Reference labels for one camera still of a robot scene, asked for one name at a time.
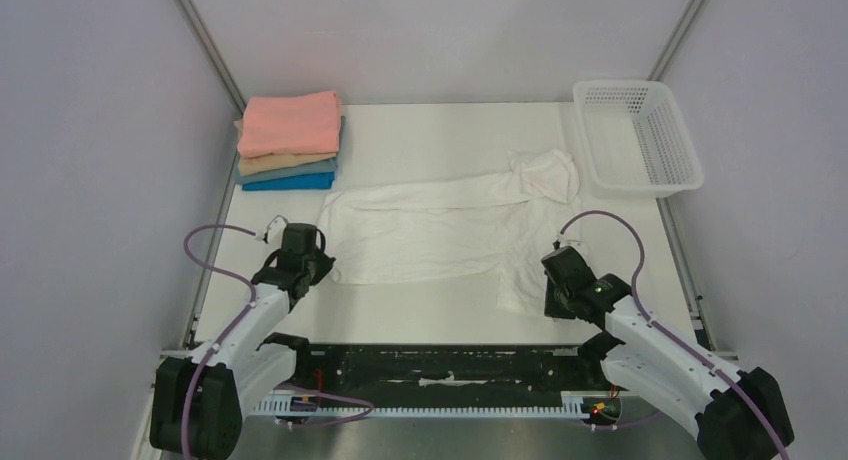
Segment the white t shirt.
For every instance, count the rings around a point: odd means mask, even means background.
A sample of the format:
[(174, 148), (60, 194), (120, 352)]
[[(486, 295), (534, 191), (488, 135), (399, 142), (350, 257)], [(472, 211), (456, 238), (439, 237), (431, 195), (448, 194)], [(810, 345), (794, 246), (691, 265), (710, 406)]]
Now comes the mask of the white t shirt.
[(334, 281), (377, 285), (494, 273), (496, 302), (540, 316), (549, 253), (581, 209), (568, 153), (508, 156), (506, 172), (394, 184), (328, 195), (318, 220), (336, 263)]

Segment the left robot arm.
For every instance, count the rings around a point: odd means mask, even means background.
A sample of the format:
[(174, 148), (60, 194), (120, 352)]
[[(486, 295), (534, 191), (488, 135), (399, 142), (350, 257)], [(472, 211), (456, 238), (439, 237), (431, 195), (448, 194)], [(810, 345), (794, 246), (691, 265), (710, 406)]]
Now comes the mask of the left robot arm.
[(332, 270), (325, 234), (315, 225), (276, 217), (281, 240), (251, 276), (205, 264), (244, 284), (239, 309), (184, 356), (168, 356), (153, 386), (149, 441), (186, 459), (226, 459), (244, 419), (278, 385), (307, 385), (314, 373), (310, 341), (276, 333), (309, 290)]

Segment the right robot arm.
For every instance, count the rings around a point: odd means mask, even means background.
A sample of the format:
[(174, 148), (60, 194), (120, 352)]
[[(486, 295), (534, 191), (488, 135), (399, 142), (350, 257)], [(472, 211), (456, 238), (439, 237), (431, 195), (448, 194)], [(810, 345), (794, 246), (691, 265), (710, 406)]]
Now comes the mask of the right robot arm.
[(562, 247), (542, 258), (546, 300), (599, 328), (577, 349), (577, 372), (591, 388), (610, 383), (674, 420), (706, 459), (773, 459), (795, 440), (777, 380), (745, 371), (662, 325), (614, 274), (596, 276), (580, 253)]

